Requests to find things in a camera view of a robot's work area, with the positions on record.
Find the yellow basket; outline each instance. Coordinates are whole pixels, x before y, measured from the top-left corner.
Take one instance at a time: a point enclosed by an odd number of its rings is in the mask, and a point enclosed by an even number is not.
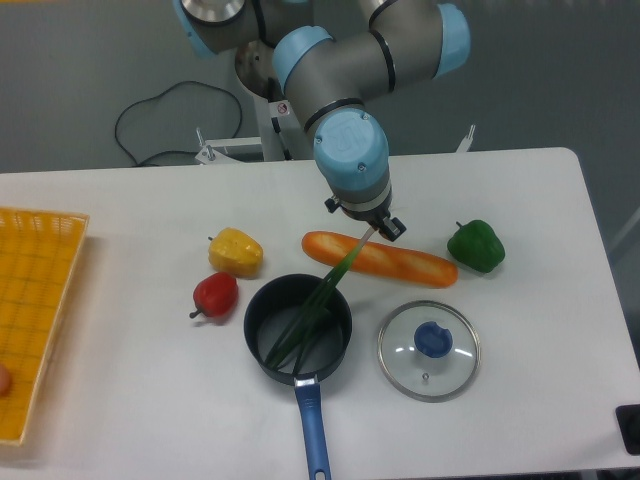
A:
[[[21,445],[88,215],[0,207],[0,444]]]

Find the pot handle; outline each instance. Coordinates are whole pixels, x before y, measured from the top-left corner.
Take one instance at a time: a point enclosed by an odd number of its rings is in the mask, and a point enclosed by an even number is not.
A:
[[[317,378],[295,381],[296,399],[302,418],[309,480],[331,480],[327,441],[322,425],[320,383]]]

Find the white table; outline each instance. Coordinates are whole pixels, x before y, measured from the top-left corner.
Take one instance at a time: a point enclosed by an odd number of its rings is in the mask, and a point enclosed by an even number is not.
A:
[[[640,373],[575,155],[402,157],[391,174],[399,246],[447,256],[455,221],[482,218],[507,258],[443,290],[345,277],[353,337],[322,383],[334,478],[639,465],[614,409],[640,402]],[[328,194],[312,162],[0,175],[1,205],[91,215],[27,443],[0,449],[0,478],[305,478],[293,391],[249,354],[243,314],[268,280],[327,271],[301,251],[307,231],[364,233],[326,212]],[[195,328],[207,236],[226,226],[263,245],[264,269],[240,281],[228,325]],[[480,336],[476,381],[446,403],[402,395],[376,361],[382,318],[417,299],[455,307]]]

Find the gray floor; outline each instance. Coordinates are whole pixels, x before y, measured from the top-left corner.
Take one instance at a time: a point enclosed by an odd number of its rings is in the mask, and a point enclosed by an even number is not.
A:
[[[355,0],[316,3],[337,38],[366,27]],[[475,150],[564,146],[580,157],[605,246],[640,206],[640,2],[459,0],[472,54],[461,70],[372,101],[392,154],[451,152],[475,123]],[[236,93],[257,134],[233,55],[199,60],[169,0],[0,5],[0,172],[130,166],[113,128],[129,104],[182,80]],[[132,113],[122,140],[139,158],[225,138],[238,112],[197,88]],[[186,163],[186,157],[171,159]],[[640,346],[640,228],[611,263]]]

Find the yellow bell pepper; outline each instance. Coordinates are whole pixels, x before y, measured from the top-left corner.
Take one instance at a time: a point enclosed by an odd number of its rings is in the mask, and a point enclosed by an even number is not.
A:
[[[225,228],[210,238],[209,263],[219,272],[253,277],[262,265],[262,247],[246,233]]]

